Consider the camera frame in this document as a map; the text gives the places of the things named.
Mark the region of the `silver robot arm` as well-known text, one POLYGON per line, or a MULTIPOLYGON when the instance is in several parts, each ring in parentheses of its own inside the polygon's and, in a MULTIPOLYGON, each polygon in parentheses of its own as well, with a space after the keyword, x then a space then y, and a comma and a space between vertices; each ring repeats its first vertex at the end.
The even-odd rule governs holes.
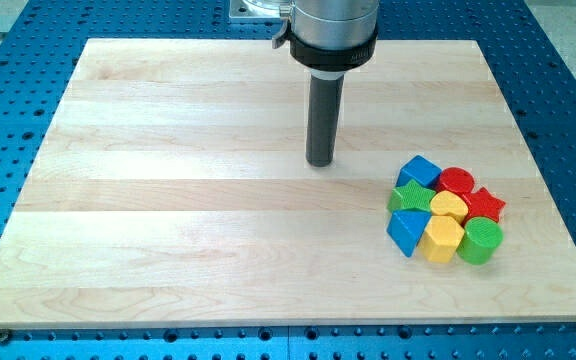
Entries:
POLYGON ((334 157, 344 76, 374 54, 379 0, 293 0, 280 10, 282 27, 272 47, 290 44, 290 55, 310 71, 307 162, 330 165, 334 157))

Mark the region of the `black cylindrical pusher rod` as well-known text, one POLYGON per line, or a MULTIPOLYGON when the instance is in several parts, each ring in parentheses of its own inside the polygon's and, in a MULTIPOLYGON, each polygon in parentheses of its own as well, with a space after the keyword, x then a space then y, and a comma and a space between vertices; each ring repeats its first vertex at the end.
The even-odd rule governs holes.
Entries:
POLYGON ((332 163, 343 83, 344 75, 331 80, 311 76, 305 153, 311 166, 332 163))

